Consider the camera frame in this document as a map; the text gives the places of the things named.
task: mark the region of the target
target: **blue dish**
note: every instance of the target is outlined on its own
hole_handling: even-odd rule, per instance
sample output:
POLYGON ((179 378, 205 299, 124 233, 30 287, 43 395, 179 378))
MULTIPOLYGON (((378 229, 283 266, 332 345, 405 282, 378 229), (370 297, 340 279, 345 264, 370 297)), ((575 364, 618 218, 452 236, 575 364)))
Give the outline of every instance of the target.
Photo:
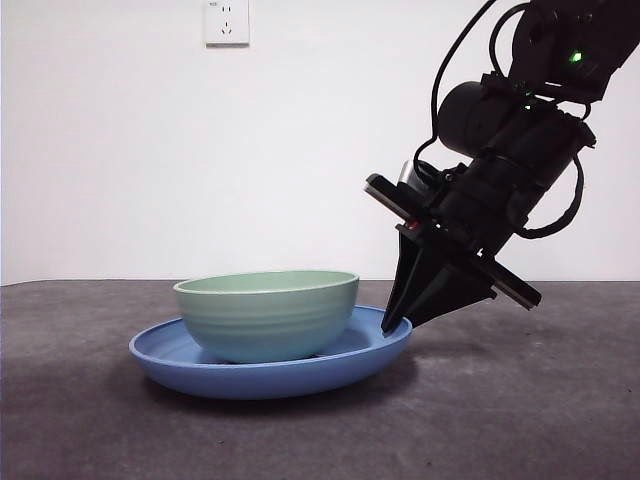
POLYGON ((131 339, 129 351, 145 373, 188 395, 260 400, 308 395, 343 387, 385 367, 404 349, 411 323, 403 319, 386 336, 384 310, 356 306, 346 330, 311 358, 287 362, 229 364, 203 350, 182 319, 151 327, 131 339))

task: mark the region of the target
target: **black robotic arm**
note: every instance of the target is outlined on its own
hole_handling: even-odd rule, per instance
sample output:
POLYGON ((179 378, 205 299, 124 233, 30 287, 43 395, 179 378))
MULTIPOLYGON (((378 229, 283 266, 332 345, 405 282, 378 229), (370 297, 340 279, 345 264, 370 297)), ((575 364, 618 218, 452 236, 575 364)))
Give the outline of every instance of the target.
POLYGON ((414 327, 487 298, 493 287, 527 309, 541 295, 495 261, 509 238, 543 238, 566 227, 582 198, 584 174, 578 159, 596 138, 584 122, 601 100, 611 75, 640 42, 637 0, 532 0, 499 20, 490 39, 493 71, 480 82, 456 87, 437 111, 437 93, 449 60, 490 0, 473 17, 445 57, 432 98, 433 137, 407 162, 397 185, 380 175, 365 190, 399 215, 400 257, 382 324, 393 329, 403 316, 414 327), (524 12, 513 41, 508 76, 495 43, 502 25, 524 12), (578 118, 561 102, 585 106, 578 118), (437 170, 419 160, 439 138, 472 158, 467 166, 437 170), (553 224, 527 229, 527 215, 574 162, 574 201, 553 224))

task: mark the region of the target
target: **black cable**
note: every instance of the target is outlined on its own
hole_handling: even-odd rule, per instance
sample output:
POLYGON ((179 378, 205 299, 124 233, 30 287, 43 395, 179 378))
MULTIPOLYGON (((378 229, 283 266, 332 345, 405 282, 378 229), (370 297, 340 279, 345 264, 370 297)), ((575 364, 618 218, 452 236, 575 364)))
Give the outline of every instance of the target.
POLYGON ((573 197, 573 201, 569 208, 558 220, 542 228, 527 229, 524 227, 517 227, 509 215, 507 215, 511 226, 514 229, 514 233, 519 237, 526 238, 528 240, 548 237, 558 233, 573 221, 580 209, 580 204, 582 203, 582 191, 584 190, 584 171, 582 170, 582 165, 580 164, 578 155, 573 156, 573 162, 576 164, 576 168, 578 169, 578 181, 576 182, 575 196, 573 197))
POLYGON ((420 180, 422 180, 427 185, 432 185, 434 183, 434 177, 439 172, 435 167, 429 165, 428 163, 422 162, 423 165, 421 166, 419 157, 425 148, 427 148, 429 145, 432 145, 436 142, 436 140, 438 140, 438 90, 440 89, 440 82, 442 81, 442 77, 444 76, 444 72, 447 69, 449 62, 460 47, 460 44, 464 41, 475 24, 478 23, 478 20, 480 20, 480 18, 487 12, 487 10, 489 10, 489 8, 491 8, 494 3, 496 3, 496 1, 497 0, 488 0, 469 21, 467 26, 464 28, 464 30, 462 30, 456 41, 447 52, 447 55, 444 57, 444 60, 442 61, 442 64, 440 64, 440 68, 438 69, 438 73, 433 82, 433 90, 431 91, 432 136, 429 140, 418 147, 416 153, 413 156, 413 169, 415 170, 416 175, 418 175, 418 178, 420 178, 420 180), (425 170, 428 170, 428 173, 425 174, 422 171, 423 168, 425 170))
POLYGON ((586 120, 587 118, 589 118, 589 115, 591 115, 591 104, 590 103, 585 103, 584 104, 584 115, 582 116, 581 120, 586 120))
POLYGON ((500 30, 502 30, 502 27, 504 26, 504 24, 507 23, 507 20, 509 20, 511 17, 513 17, 517 13, 520 13, 529 9, 535 9, 540 15, 540 17, 542 18, 542 21, 543 22, 545 21, 544 14, 539 10, 539 7, 537 5, 532 3, 521 3, 507 10, 507 12, 502 17, 500 17, 500 20, 498 20, 498 22, 496 23, 496 26, 493 28, 493 32, 491 32, 491 38, 489 40, 489 56, 491 57, 491 64, 493 65, 493 69, 501 77, 504 77, 504 73, 500 68, 500 63, 498 62, 498 56, 496 55, 496 42, 498 41, 498 34, 500 33, 500 30))

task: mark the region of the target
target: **gray carpet surface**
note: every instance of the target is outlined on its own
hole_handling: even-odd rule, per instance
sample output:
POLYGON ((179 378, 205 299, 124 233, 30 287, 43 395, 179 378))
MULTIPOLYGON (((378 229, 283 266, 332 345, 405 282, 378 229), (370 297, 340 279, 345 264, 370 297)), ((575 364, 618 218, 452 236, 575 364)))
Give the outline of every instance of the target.
MULTIPOLYGON (((308 397, 189 397, 127 344, 168 281, 2 288, 2 478, 640 478, 640 283, 537 283, 417 328, 379 374, 308 397)), ((361 282, 384 306, 390 282, 361 282)))

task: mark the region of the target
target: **green bowl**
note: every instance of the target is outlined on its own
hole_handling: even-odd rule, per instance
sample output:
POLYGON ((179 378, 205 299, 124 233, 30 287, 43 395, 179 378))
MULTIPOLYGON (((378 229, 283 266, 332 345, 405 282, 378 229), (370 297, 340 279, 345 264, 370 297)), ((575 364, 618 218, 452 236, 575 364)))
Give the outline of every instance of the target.
POLYGON ((358 275, 332 271, 260 272, 176 284, 187 330, 205 350, 234 363, 305 358, 345 329, 358 275))

